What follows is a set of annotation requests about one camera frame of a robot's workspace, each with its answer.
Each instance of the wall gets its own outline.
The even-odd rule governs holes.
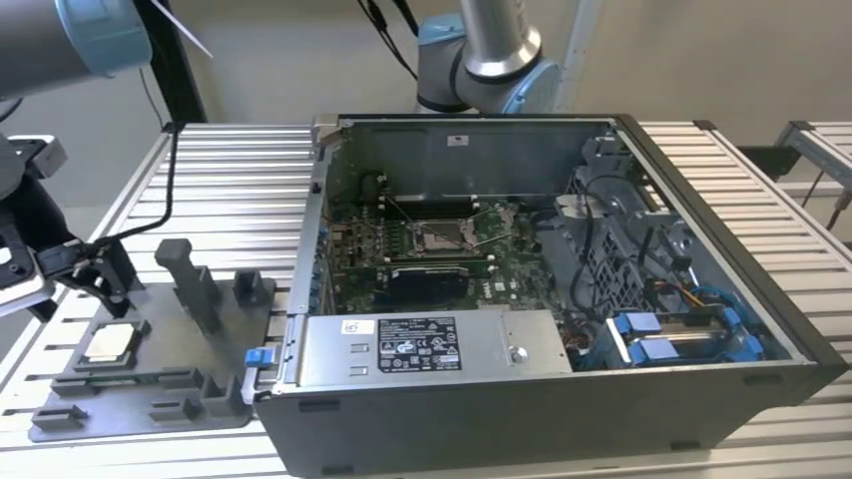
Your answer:
[[[151,73],[149,78],[169,116]],[[49,134],[61,139],[69,162],[46,185],[65,208],[114,202],[161,132],[138,70],[27,98],[2,128],[7,136]]]
[[[174,9],[215,55],[187,45],[213,121],[306,123],[318,113],[407,113],[417,84],[357,0],[182,0]],[[390,0],[379,3],[410,64],[418,45]],[[411,0],[422,21],[457,0]],[[577,0],[527,1],[547,54],[562,62]]]
[[[605,0],[574,108],[713,120],[742,143],[849,121],[851,15],[847,0]]]

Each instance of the slotted aluminum surface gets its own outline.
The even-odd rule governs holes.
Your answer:
[[[810,122],[823,139],[838,150],[852,156],[852,123],[850,122]]]
[[[852,267],[819,226],[781,197],[726,141],[691,123],[643,124],[773,277],[852,360]],[[101,230],[125,230],[163,210],[169,138],[117,202]],[[310,177],[309,127],[206,125],[181,143],[175,218],[126,242],[145,281],[169,280],[153,262],[163,238],[186,237],[217,277],[259,267],[283,309]],[[98,304],[70,294],[0,392],[0,476],[281,477],[287,472],[261,422],[245,429],[33,444],[30,411],[49,393]],[[282,334],[274,318],[271,336]],[[566,431],[566,433],[594,431]],[[731,478],[843,476],[852,471],[852,375],[799,407],[763,412],[713,451],[482,468],[390,477]]]

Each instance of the cable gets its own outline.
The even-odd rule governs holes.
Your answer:
[[[821,180],[823,179],[823,175],[826,172],[821,172],[817,176],[817,180],[814,180],[814,185],[811,185],[811,189],[809,190],[809,194],[805,196],[805,200],[802,201],[802,208],[809,206],[809,201],[811,200],[811,195],[814,195],[814,190],[817,190],[817,186],[821,184]]]
[[[391,36],[391,33],[389,33],[389,21],[386,20],[383,9],[377,4],[375,0],[367,0],[369,2],[367,6],[365,5],[365,1],[366,0],[359,0],[359,6],[362,7],[362,10],[365,11],[365,14],[369,17],[369,20],[371,20],[371,23],[374,24],[374,28],[377,28],[377,31],[379,32],[379,36],[386,42],[386,46],[389,47],[389,50],[391,50],[393,55],[398,59],[398,62],[401,63],[401,65],[403,65],[403,68],[406,68],[406,70],[413,75],[413,78],[415,78],[417,80],[418,74],[415,73],[415,70],[413,70],[413,67],[410,66],[410,62],[406,61],[406,58],[403,57],[403,54],[401,53],[401,49],[398,48],[395,39]]]
[[[630,182],[630,180],[629,180],[627,178],[618,177],[617,175],[603,175],[603,176],[605,176],[605,177],[607,177],[607,178],[615,178],[615,179],[621,179],[621,180],[625,180],[625,181]],[[586,190],[585,190],[585,193],[583,193],[583,194],[585,194],[585,195],[587,195],[587,196],[590,196],[590,197],[593,197],[593,198],[595,198],[595,199],[598,200],[598,202],[599,202],[602,205],[605,205],[605,206],[607,205],[607,202],[605,201],[603,197],[602,197],[598,193],[595,193],[595,192],[593,192],[593,191],[589,191],[589,190],[587,190],[587,188],[586,188]],[[638,238],[633,235],[633,233],[631,233],[631,231],[630,231],[630,226],[629,226],[627,222],[618,222],[618,224],[619,224],[619,226],[621,226],[621,228],[622,228],[622,231],[625,232],[625,235],[627,236],[627,239],[630,240],[630,242],[633,242],[633,243],[634,243],[634,245],[635,245],[639,249],[642,249],[643,241],[641,241],[641,240],[639,240],[639,239],[638,239]],[[659,255],[658,255],[658,254],[653,251],[651,244],[649,245],[649,248],[646,249],[646,256],[647,256],[647,257],[650,257],[650,258],[651,258],[651,260],[653,260],[654,262],[657,262],[657,264],[658,264],[658,265],[659,265],[663,269],[666,269],[669,272],[673,272],[673,271],[671,271],[671,265],[670,265],[670,264],[666,264],[666,261],[663,260],[663,258],[661,258],[661,256],[659,256]],[[649,274],[649,273],[650,273],[650,270],[649,270],[649,267],[645,265],[645,263],[643,263],[643,264],[638,264],[638,265],[639,265],[639,267],[641,267],[641,268],[646,271],[646,274]]]
[[[163,216],[155,222],[142,225],[141,227],[133,228],[126,232],[121,232],[117,235],[111,235],[109,237],[102,237],[95,240],[93,246],[90,248],[91,254],[97,254],[98,251],[111,243],[121,241],[126,238],[130,238],[135,235],[139,235],[145,232],[155,230],[162,227],[167,221],[173,218],[173,206],[175,202],[175,165],[178,163],[178,143],[181,139],[182,127],[178,122],[173,123],[173,151],[170,156],[170,174],[166,185],[166,211],[163,212]]]
[[[671,286],[675,288],[675,290],[683,295],[685,298],[687,298],[690,301],[693,301],[693,303],[698,306],[706,306],[707,304],[705,304],[705,302],[695,296],[695,294],[693,294],[681,284],[675,284],[674,282],[669,282],[669,281],[662,281],[657,284],[657,287],[665,287],[665,286]]]
[[[15,100],[15,102],[13,103],[10,108],[6,110],[6,112],[0,113],[0,123],[6,122],[10,119],[10,117],[15,115],[15,112],[18,112],[18,109],[22,108],[22,103],[25,103],[25,99],[19,98],[18,100]]]
[[[731,303],[731,306],[734,307],[734,310],[741,315],[741,317],[746,317],[746,308],[743,307],[743,304],[734,294],[719,289],[717,286],[699,286],[695,287],[691,291],[693,294],[698,294],[699,292],[710,292],[711,294],[717,294],[722,299]]]
[[[418,24],[418,18],[415,18],[415,13],[413,13],[413,7],[410,7],[410,2],[407,0],[395,0],[395,5],[398,5],[398,9],[403,14],[403,18],[406,18],[406,22],[410,24],[410,28],[413,29],[413,33],[415,37],[419,37],[422,34],[422,27]]]
[[[654,238],[654,227],[649,228],[645,232],[645,239],[642,240],[642,246],[639,247],[638,262],[641,266],[645,266],[645,257],[649,255],[649,248],[651,247],[651,239]]]
[[[149,80],[146,79],[146,71],[139,69],[139,78],[143,81],[143,89],[146,90],[146,97],[149,97],[149,104],[151,105],[151,109],[155,111],[155,115],[158,115],[158,123],[161,124],[161,131],[163,131],[165,123],[163,123],[163,115],[161,115],[161,109],[158,109],[158,105],[155,104],[155,99],[151,96],[151,90],[149,89]]]
[[[595,219],[593,217],[591,206],[589,205],[589,201],[583,202],[583,204],[586,206],[586,239],[583,241],[583,253],[581,256],[581,266],[574,272],[574,277],[571,278],[571,285],[569,287],[569,293],[571,297],[571,302],[574,303],[577,308],[586,314],[586,316],[590,319],[598,320],[594,309],[589,306],[583,306],[581,304],[581,301],[577,299],[577,286],[579,285],[581,277],[583,276],[583,270],[589,266],[589,257],[591,256],[591,242],[593,242],[594,229],[595,229]]]
[[[829,230],[830,232],[831,232],[831,229],[835,228],[835,223],[838,223],[839,218],[841,218],[841,210],[835,210],[835,213],[831,214],[829,225],[826,225],[826,230]]]

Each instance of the black cable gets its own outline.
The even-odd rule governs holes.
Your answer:
[[[802,208],[809,206],[809,201],[811,200],[811,195],[814,195],[814,190],[817,190],[817,186],[821,184],[821,180],[823,179],[823,175],[826,172],[821,172],[817,176],[817,180],[814,180],[814,185],[811,185],[811,190],[809,190],[807,195],[805,196],[805,200],[802,201]]]
[[[10,108],[6,110],[6,112],[0,113],[0,123],[6,122],[10,119],[10,117],[15,115],[15,112],[18,112],[18,109],[22,108],[22,103],[25,103],[25,99],[19,98],[18,100],[15,100],[15,102],[13,103]]]
[[[163,216],[155,222],[142,225],[141,227],[135,227],[126,232],[121,232],[117,235],[111,235],[109,237],[102,237],[95,240],[91,246],[91,254],[97,254],[98,251],[111,243],[121,241],[126,238],[130,238],[135,235],[139,235],[145,232],[155,230],[162,227],[167,221],[173,218],[173,206],[175,203],[175,165],[178,163],[178,143],[181,138],[182,126],[178,122],[173,122],[173,151],[170,156],[170,174],[166,183],[166,211],[163,212]]]
[[[415,37],[419,37],[422,34],[422,27],[418,24],[418,18],[415,18],[415,13],[413,13],[413,7],[410,7],[410,2],[407,0],[395,0],[395,5],[398,5],[401,14],[403,15],[403,18],[406,18],[406,23],[410,24],[410,28],[413,29],[413,33],[415,34]]]
[[[577,308],[586,314],[586,316],[590,319],[598,320],[594,309],[589,306],[583,306],[579,300],[577,299],[577,286],[579,285],[581,277],[583,276],[583,270],[589,266],[589,258],[591,256],[591,242],[593,242],[594,229],[595,229],[595,219],[593,217],[591,206],[589,205],[589,202],[585,202],[583,204],[586,205],[586,239],[583,241],[583,253],[581,254],[581,266],[574,272],[574,278],[571,279],[569,293],[571,296],[571,302],[574,303],[574,306],[577,306]]]
[[[395,39],[391,36],[391,33],[389,32],[389,21],[386,20],[383,9],[377,4],[375,0],[367,0],[369,2],[367,6],[365,4],[365,1],[366,0],[359,0],[359,6],[362,7],[362,10],[365,11],[365,14],[369,17],[369,20],[371,20],[371,23],[374,24],[374,28],[377,28],[377,31],[379,32],[379,36],[386,42],[386,46],[389,47],[389,50],[391,50],[393,55],[398,59],[398,62],[401,63],[401,65],[403,65],[403,68],[406,68],[406,70],[413,75],[413,78],[415,78],[417,80],[418,74],[415,73],[415,70],[413,70],[413,67],[410,66],[410,62],[407,62],[406,58],[403,57],[403,54],[401,53],[401,49],[398,48]]]
[[[830,232],[831,232],[831,229],[835,228],[835,223],[838,223],[839,218],[841,218],[841,210],[835,210],[835,213],[831,214],[829,225],[826,225],[826,230],[829,230]]]
[[[645,257],[649,254],[649,248],[651,247],[651,239],[654,238],[654,228],[649,228],[645,232],[645,239],[642,240],[642,246],[639,247],[639,258],[637,262],[639,262],[641,266],[645,266]]]
[[[611,180],[621,180],[623,182],[627,182],[634,187],[634,189],[637,190],[637,194],[642,196],[642,193],[639,191],[639,186],[630,179],[627,179],[626,177],[621,177],[619,175],[601,175],[601,176],[593,178],[591,181],[586,184],[586,187],[583,189],[582,194],[583,195],[589,195],[593,198],[595,198],[598,200],[598,202],[603,206],[607,206],[606,200],[603,199],[603,197],[598,193],[595,193],[594,191],[591,191],[589,189],[589,187],[593,185],[593,183],[595,183],[595,181],[598,181],[598,179],[611,179]],[[619,222],[619,225],[622,226],[622,231],[625,232],[625,235],[627,236],[627,239],[630,240],[630,242],[633,242],[634,245],[642,249],[643,241],[639,241],[639,239],[631,233],[629,224],[623,223],[623,222]],[[663,258],[661,258],[661,256],[653,251],[651,244],[649,245],[649,248],[646,249],[646,256],[650,257],[651,260],[654,262],[657,262],[657,264],[663,269],[666,269],[667,271],[673,272],[671,271],[671,265],[666,264],[666,261],[663,260]],[[643,268],[643,270],[646,272],[649,272],[649,268],[647,268],[647,266],[645,266],[645,264],[641,264],[639,266]]]
[[[151,105],[151,109],[155,111],[155,115],[158,115],[158,123],[161,124],[161,131],[163,131],[163,115],[161,115],[161,109],[158,108],[158,105],[155,104],[155,99],[151,96],[151,90],[149,89],[149,80],[146,79],[146,71],[141,68],[139,69],[139,78],[143,81],[143,89],[146,90],[146,97],[149,97],[149,104]]]

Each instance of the black post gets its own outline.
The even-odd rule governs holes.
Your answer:
[[[158,78],[173,121],[207,123],[209,115],[187,60],[181,32],[151,0],[134,0],[155,51],[151,68]],[[170,0],[161,4],[173,11]]]

